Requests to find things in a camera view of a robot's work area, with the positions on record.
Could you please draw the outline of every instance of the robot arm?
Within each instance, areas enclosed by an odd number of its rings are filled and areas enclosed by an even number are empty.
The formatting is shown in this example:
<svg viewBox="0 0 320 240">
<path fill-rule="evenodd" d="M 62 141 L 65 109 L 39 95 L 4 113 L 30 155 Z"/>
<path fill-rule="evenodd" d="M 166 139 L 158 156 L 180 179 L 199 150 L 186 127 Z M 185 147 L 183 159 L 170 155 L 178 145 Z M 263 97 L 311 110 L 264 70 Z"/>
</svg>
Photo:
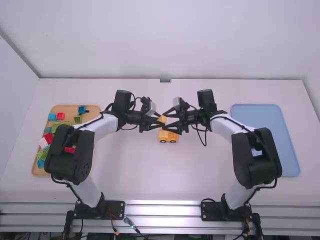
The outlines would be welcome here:
<svg viewBox="0 0 320 240">
<path fill-rule="evenodd" d="M 233 119 L 223 110 L 217 110 L 211 89 L 197 92 L 200 109 L 189 105 L 181 97 L 173 100 L 171 109 L 163 115 L 179 118 L 162 129 L 177 134 L 189 132 L 189 125 L 205 127 L 205 132 L 215 132 L 232 144 L 233 170 L 237 179 L 231 191 L 222 196 L 229 210 L 245 205 L 253 194 L 263 186 L 277 181 L 282 175 L 282 166 L 272 133 L 267 128 L 255 129 Z M 253 155 L 253 150 L 260 154 Z"/>
<path fill-rule="evenodd" d="M 104 201 L 89 173 L 92 167 L 94 143 L 104 136 L 117 132 L 125 124 L 139 126 L 139 132 L 164 126 L 158 121 L 156 105 L 149 97 L 139 98 L 142 107 L 135 110 L 136 100 L 132 93 L 118 90 L 114 102 L 100 116 L 74 126 L 60 125 L 54 134 L 51 147 L 44 163 L 44 170 L 51 174 L 55 183 L 64 184 L 72 190 L 78 201 L 95 209 Z M 75 148 L 73 153 L 65 148 Z"/>
</svg>

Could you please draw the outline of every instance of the mounting plate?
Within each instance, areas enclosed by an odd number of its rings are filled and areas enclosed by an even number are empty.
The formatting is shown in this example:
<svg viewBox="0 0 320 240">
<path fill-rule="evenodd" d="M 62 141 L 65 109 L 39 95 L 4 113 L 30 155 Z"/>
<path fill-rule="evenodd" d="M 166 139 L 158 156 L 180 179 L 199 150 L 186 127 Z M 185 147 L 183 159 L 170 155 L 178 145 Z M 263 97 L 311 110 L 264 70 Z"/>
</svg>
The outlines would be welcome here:
<svg viewBox="0 0 320 240">
<path fill-rule="evenodd" d="M 204 222 L 243 222 L 244 217 L 247 216 L 251 221 L 252 210 L 250 206 L 239 207 L 232 210 L 227 217 L 223 216 L 221 202 L 202 202 L 201 204 L 201 219 Z"/>
<path fill-rule="evenodd" d="M 123 220 L 125 217 L 125 206 L 124 201 L 113 201 L 113 200 L 103 200 L 99 203 L 103 206 L 102 216 L 96 214 L 92 211 L 87 211 L 82 204 L 76 204 L 74 207 L 74 219 L 100 219 L 100 220 L 110 220 L 112 214 L 112 220 Z"/>
</svg>

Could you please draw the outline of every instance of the blue tray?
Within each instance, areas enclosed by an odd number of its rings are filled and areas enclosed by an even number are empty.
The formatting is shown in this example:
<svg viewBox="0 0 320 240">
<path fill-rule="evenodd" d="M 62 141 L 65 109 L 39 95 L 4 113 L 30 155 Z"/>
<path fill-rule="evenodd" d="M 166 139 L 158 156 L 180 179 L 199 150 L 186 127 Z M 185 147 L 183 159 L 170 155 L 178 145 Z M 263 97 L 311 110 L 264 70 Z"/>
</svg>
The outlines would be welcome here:
<svg viewBox="0 0 320 240">
<path fill-rule="evenodd" d="M 268 128 L 272 132 L 282 165 L 283 177 L 297 177 L 300 166 L 281 108 L 275 104 L 235 104 L 231 107 L 235 120 L 254 127 Z"/>
</svg>

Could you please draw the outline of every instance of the red block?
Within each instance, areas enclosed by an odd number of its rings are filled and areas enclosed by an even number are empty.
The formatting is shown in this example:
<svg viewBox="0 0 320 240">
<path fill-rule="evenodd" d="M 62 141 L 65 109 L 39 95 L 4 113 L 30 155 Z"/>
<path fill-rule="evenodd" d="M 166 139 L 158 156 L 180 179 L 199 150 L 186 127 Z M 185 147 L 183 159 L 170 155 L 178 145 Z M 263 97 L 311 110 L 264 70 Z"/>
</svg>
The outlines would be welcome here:
<svg viewBox="0 0 320 240">
<path fill-rule="evenodd" d="M 57 120 L 64 120 L 65 119 L 65 113 L 64 112 L 58 112 L 56 114 L 56 119 Z"/>
<path fill-rule="evenodd" d="M 64 147 L 64 151 L 67 152 L 67 153 L 71 153 L 71 154 L 74 154 L 76 149 L 74 147 Z"/>
<path fill-rule="evenodd" d="M 48 144 L 51 144 L 52 140 L 54 139 L 54 135 L 51 132 L 49 132 L 44 135 L 44 138 Z"/>
</svg>

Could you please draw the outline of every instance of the white table surface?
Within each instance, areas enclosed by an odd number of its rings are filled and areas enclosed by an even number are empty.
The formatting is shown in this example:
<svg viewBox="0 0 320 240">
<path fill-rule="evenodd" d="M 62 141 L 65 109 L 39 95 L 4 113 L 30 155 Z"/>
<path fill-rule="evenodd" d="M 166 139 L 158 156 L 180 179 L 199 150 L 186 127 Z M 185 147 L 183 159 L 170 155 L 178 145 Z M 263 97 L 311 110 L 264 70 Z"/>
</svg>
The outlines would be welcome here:
<svg viewBox="0 0 320 240">
<path fill-rule="evenodd" d="M 0 182 L 0 202 L 74 202 L 72 193 L 31 169 L 54 105 L 98 105 L 113 102 L 116 90 L 149 96 L 163 113 L 174 97 L 198 106 L 197 91 L 212 89 L 219 110 L 233 104 L 280 106 L 300 164 L 298 177 L 282 177 L 276 189 L 260 191 L 252 203 L 320 206 L 320 124 L 301 80 L 239 79 L 41 79 Z M 106 199 L 219 199 L 236 179 L 231 145 L 208 134 L 203 147 L 195 130 L 177 144 L 158 143 L 158 131 L 119 131 L 94 147 L 91 176 Z"/>
</svg>

